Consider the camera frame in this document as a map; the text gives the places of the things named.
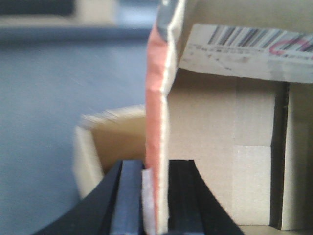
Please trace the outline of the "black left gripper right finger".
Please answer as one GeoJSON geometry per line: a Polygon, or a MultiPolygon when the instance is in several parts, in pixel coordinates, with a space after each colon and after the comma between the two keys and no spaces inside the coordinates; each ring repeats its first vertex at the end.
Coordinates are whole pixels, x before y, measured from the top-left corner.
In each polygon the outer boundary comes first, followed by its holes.
{"type": "Polygon", "coordinates": [[[193,160],[169,162],[169,235],[243,235],[193,160]]]}

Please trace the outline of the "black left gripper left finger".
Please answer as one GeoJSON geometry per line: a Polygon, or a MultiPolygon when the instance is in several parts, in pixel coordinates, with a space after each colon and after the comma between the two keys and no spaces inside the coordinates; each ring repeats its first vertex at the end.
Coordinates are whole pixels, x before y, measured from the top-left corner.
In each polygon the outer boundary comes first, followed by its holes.
{"type": "Polygon", "coordinates": [[[38,235],[142,235],[141,160],[117,161],[74,208],[38,235]]]}

